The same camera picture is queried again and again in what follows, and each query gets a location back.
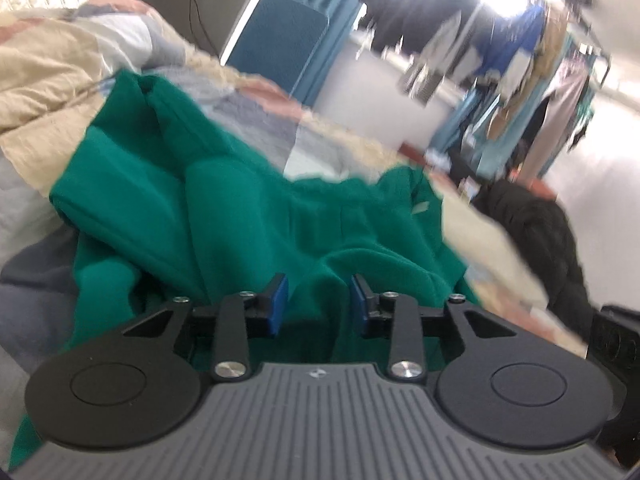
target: metal screw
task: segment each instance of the metal screw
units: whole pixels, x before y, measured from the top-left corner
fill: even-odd
[[[413,361],[400,361],[391,366],[391,373],[403,379],[413,379],[422,374],[422,367]]]
[[[451,294],[449,296],[449,302],[451,303],[460,304],[460,303],[465,303],[465,301],[466,301],[466,296],[464,294]]]
[[[219,377],[235,379],[246,373],[246,366],[237,361],[222,361],[216,365],[215,372]]]

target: black circular pad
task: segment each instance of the black circular pad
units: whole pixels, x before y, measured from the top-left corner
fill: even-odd
[[[145,385],[145,373],[135,366],[104,363],[78,372],[71,381],[71,391],[87,404],[116,406],[135,399]]]
[[[566,392],[561,374],[545,366],[518,363],[500,368],[491,377],[494,392],[511,404],[546,406]]]
[[[67,447],[117,449],[151,442],[184,421],[202,384],[155,340],[95,340],[36,370],[25,404],[41,437]]]
[[[593,438],[612,405],[594,365],[532,335],[475,339],[441,373],[436,398],[471,435],[527,450]]]

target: green fabric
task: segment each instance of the green fabric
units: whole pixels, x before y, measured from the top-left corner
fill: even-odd
[[[388,341],[351,328],[351,275],[426,306],[453,291],[470,295],[421,170],[396,168],[375,186],[290,182],[158,76],[119,76],[50,199],[82,232],[69,346],[157,299],[149,276],[172,293],[216,302],[284,272],[290,297],[280,335],[252,340],[253,360],[384,368]],[[425,346],[431,367],[442,366],[437,341]],[[23,427],[12,465],[33,451],[33,437]]]

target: white ceiling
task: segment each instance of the white ceiling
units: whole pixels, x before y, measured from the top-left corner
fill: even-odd
[[[618,71],[640,80],[640,0],[594,0],[584,16]]]

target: black jacket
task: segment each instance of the black jacket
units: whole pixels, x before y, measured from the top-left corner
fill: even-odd
[[[562,208],[506,180],[483,187],[473,205],[506,229],[545,287],[549,311],[588,341],[595,310],[584,285],[574,234]]]
[[[376,32],[371,45],[374,52],[396,46],[402,40],[406,54],[421,52],[442,23],[462,12],[462,23],[469,19],[479,0],[361,0],[374,9]]]

